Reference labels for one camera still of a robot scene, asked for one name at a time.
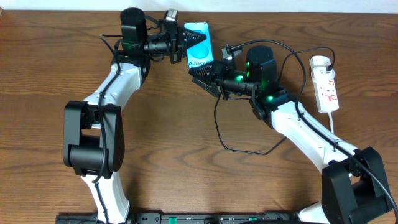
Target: circle on blue object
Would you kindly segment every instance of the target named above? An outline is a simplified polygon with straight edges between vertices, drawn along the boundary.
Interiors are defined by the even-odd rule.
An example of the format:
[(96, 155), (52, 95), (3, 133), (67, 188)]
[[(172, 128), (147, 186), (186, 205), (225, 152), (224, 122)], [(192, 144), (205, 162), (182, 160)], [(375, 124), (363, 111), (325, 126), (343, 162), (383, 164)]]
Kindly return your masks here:
[[(205, 34), (201, 30), (194, 30), (194, 32)], [(190, 53), (192, 54), (193, 57), (197, 59), (203, 59), (207, 57), (207, 55), (209, 54), (209, 48), (203, 42), (201, 42), (199, 44), (194, 45), (193, 47), (190, 47)]]

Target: blue object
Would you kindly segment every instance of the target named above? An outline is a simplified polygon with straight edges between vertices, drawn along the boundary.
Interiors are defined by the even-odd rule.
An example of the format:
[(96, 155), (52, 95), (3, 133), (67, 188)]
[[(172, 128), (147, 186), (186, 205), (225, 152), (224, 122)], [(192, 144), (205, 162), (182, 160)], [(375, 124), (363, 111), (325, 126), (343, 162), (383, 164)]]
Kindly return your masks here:
[(186, 29), (206, 35), (206, 40), (187, 49), (188, 67), (193, 68), (212, 62), (213, 50), (211, 49), (210, 31), (207, 22), (192, 22), (184, 24)]

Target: white power strip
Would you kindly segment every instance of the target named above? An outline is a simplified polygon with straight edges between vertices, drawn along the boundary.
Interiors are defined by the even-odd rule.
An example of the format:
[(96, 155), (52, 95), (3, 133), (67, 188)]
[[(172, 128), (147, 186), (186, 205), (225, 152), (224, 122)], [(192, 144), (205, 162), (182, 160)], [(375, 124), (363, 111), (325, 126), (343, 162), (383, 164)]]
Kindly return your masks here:
[(327, 113), (330, 121), (330, 131), (334, 133), (333, 119), (331, 112), (337, 110), (338, 99), (335, 85), (335, 70), (327, 70), (330, 59), (325, 56), (314, 56), (310, 60), (311, 78), (317, 98), (319, 113)]

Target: robotic arm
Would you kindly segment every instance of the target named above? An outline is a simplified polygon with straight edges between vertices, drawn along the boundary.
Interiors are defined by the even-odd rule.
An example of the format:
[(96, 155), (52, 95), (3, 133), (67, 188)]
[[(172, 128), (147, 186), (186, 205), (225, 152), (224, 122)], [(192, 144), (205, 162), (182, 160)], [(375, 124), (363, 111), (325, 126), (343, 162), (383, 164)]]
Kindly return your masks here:
[[(215, 97), (228, 100), (230, 94), (251, 96), (253, 113), (259, 120), (289, 138), (322, 173), (322, 201), (297, 213), (264, 215), (129, 215), (119, 169), (124, 157), (121, 111), (131, 95), (144, 83), (154, 57), (169, 56), (171, 63), (181, 61), (186, 49), (206, 36), (177, 25), (177, 11), (170, 9), (155, 21), (160, 32), (147, 34), (146, 18), (140, 9), (121, 13), (123, 50), (113, 58), (111, 72), (104, 83), (84, 101), (70, 101), (65, 107), (63, 160), (89, 186), (98, 208), (93, 216), (58, 216), (56, 223), (139, 223), (140, 224), (242, 224), (248, 221), (294, 220), (316, 223), (366, 223), (392, 209), (386, 193), (352, 161), (352, 156), (369, 169), (389, 192), (380, 155), (371, 147), (362, 151), (344, 142), (315, 120), (276, 76), (276, 61), (271, 48), (256, 46), (247, 52), (245, 72), (237, 71), (235, 57), (242, 47), (226, 46), (223, 60), (191, 68), (193, 82)], [(104, 125), (100, 125), (102, 106)], [(106, 136), (87, 136), (82, 129), (103, 128)], [(97, 183), (93, 183), (104, 172)], [(351, 184), (350, 176), (361, 180)]]

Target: wooden table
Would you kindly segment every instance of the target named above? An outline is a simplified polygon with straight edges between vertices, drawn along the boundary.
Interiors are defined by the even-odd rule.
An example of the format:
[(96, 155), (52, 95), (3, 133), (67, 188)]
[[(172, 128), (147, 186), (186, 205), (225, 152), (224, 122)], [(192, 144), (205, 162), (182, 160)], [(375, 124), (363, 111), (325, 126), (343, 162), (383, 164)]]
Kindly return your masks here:
[[(295, 50), (332, 47), (336, 133), (379, 151), (398, 198), (398, 15), (181, 12), (179, 19), (209, 22), (216, 58), (225, 44), (254, 39)], [(60, 213), (96, 211), (88, 187), (63, 164), (62, 142), (66, 103), (90, 95), (109, 73), (111, 54), (100, 33), (120, 34), (119, 12), (6, 11), (0, 17), (0, 223), (53, 223)], [(271, 47), (280, 66), (288, 52)], [(307, 70), (315, 54), (331, 56), (302, 54)], [(290, 141), (268, 156), (225, 151), (213, 121), (216, 99), (187, 72), (185, 59), (153, 63), (123, 111), (121, 178), (133, 208), (253, 213), (299, 210), (320, 200), (321, 175)], [(298, 91), (302, 72), (294, 59), (282, 82)], [(310, 80), (302, 102), (328, 126)], [(221, 102), (218, 119), (223, 140), (236, 149), (264, 152), (281, 138), (247, 101)], [(376, 222), (393, 218), (391, 212)]]

